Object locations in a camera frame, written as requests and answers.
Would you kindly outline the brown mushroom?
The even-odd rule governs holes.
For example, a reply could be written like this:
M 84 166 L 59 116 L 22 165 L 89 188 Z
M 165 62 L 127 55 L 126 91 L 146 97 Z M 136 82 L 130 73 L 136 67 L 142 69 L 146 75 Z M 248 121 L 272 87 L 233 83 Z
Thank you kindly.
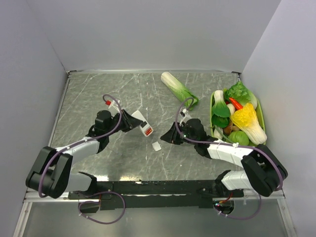
M 223 132 L 226 135 L 230 135 L 232 132 L 239 130 L 240 129 L 236 125 L 234 125 L 232 121 L 230 121 L 229 124 L 225 128 L 223 128 Z

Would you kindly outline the round green cabbage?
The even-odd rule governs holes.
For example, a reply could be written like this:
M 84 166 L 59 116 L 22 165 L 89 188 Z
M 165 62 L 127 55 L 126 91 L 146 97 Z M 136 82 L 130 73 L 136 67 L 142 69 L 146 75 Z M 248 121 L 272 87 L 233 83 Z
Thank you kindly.
M 233 131 L 229 136 L 228 139 L 230 139 L 233 143 L 239 143 L 242 146 L 248 146 L 249 145 L 249 138 L 246 135 L 245 132 L 239 130 L 239 131 Z

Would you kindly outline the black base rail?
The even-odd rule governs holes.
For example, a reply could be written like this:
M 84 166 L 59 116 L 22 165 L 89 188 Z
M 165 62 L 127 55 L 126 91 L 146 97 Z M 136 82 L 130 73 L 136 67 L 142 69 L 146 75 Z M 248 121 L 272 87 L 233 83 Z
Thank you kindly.
M 84 194 L 72 191 L 68 199 L 99 201 L 101 210 L 155 207 L 212 208 L 219 198 L 242 198 L 242 190 L 229 191 L 216 180 L 99 181 L 96 190 Z

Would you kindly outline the red chili pepper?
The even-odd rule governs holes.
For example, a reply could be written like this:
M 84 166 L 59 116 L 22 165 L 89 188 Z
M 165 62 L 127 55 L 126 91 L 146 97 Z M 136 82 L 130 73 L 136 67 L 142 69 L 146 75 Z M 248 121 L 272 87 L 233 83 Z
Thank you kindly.
M 229 101 L 232 103 L 232 105 L 235 107 L 236 110 L 241 110 L 243 109 L 243 106 L 234 98 L 229 97 Z

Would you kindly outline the yellow napa cabbage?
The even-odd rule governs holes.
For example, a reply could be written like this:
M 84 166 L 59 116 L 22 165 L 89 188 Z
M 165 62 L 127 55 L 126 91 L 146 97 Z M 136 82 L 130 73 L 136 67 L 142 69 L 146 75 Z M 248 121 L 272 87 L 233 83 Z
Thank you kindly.
M 254 145 L 264 144 L 266 142 L 267 135 L 260 126 L 256 111 L 251 103 L 247 103 L 243 109 L 237 110 L 230 116 L 230 119 L 233 124 L 246 133 Z

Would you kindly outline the green lettuce head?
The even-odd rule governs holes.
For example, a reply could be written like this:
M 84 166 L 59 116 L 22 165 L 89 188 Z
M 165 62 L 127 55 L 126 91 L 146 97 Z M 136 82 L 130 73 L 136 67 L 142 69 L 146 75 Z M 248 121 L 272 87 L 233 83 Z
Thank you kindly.
M 245 106 L 247 103 L 251 103 L 256 109 L 258 102 L 255 95 L 244 86 L 241 81 L 238 81 L 235 85 L 231 86 L 228 90 L 224 92 L 226 99 L 230 97 L 239 102 L 242 106 Z

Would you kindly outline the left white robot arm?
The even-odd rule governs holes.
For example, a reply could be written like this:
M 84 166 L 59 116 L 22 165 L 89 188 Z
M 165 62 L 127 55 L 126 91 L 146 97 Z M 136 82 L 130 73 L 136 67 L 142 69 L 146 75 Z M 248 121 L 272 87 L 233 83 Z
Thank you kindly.
M 39 196 L 58 198 L 64 192 L 80 192 L 85 198 L 93 198 L 99 192 L 97 178 L 85 172 L 71 173 L 73 164 L 103 151 L 109 136 L 139 128 L 146 137 L 153 128 L 140 111 L 128 114 L 125 110 L 114 116 L 107 110 L 97 113 L 95 123 L 81 140 L 64 147 L 43 147 L 27 178 L 26 186 L 36 190 Z

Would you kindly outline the white mushroom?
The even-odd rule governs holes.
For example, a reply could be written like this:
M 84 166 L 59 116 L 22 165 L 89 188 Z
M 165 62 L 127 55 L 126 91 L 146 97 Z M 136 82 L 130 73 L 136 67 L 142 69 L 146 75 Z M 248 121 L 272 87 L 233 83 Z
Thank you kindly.
M 229 103 L 229 104 L 227 104 L 227 107 L 229 108 L 230 115 L 232 116 L 235 113 L 235 111 L 236 111 L 234 105 L 232 103 Z

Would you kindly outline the white remote control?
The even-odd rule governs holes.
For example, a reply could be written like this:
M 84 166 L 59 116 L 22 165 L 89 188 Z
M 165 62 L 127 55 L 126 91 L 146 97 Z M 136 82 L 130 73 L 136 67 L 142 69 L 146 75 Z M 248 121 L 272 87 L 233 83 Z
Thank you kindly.
M 148 137 L 153 133 L 153 128 L 139 110 L 135 111 L 131 116 L 142 121 L 138 127 L 145 137 Z

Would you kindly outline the long green napa cabbage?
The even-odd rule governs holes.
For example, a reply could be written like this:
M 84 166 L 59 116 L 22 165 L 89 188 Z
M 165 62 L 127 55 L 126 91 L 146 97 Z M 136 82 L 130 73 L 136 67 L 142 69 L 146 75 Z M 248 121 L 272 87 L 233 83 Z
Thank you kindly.
M 192 110 L 194 106 L 198 104 L 199 99 L 171 73 L 163 72 L 160 78 L 180 102 L 184 102 L 188 98 L 192 97 L 192 99 L 185 102 L 185 106 L 189 108 L 189 110 Z

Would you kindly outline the white battery cover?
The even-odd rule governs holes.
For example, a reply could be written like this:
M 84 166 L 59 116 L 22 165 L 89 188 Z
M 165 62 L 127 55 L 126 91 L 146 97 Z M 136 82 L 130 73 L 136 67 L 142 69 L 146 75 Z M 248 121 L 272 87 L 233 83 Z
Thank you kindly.
M 159 142 L 152 143 L 152 147 L 153 147 L 155 152 L 158 152 L 161 150 L 161 146 L 160 146 Z

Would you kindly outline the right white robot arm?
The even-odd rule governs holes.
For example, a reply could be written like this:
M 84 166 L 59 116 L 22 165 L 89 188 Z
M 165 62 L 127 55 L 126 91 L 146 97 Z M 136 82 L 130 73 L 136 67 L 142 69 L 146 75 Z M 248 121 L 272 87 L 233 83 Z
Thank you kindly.
M 268 197 L 280 188 L 288 176 L 286 168 L 266 145 L 244 147 L 224 142 L 207 135 L 197 118 L 182 123 L 174 122 L 161 136 L 161 140 L 173 145 L 181 145 L 184 142 L 193 144 L 196 152 L 202 157 L 226 161 L 241 167 L 242 171 L 227 170 L 217 177 L 215 189 L 222 197 L 237 189 L 254 190 Z

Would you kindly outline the bok choy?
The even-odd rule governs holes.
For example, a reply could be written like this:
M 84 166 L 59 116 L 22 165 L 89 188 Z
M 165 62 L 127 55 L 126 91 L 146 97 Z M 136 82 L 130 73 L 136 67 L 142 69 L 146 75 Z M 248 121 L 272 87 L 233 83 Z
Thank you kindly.
M 216 90 L 213 95 L 214 105 L 212 106 L 212 112 L 214 115 L 228 118 L 231 115 L 229 107 L 224 101 L 224 92 L 222 90 Z

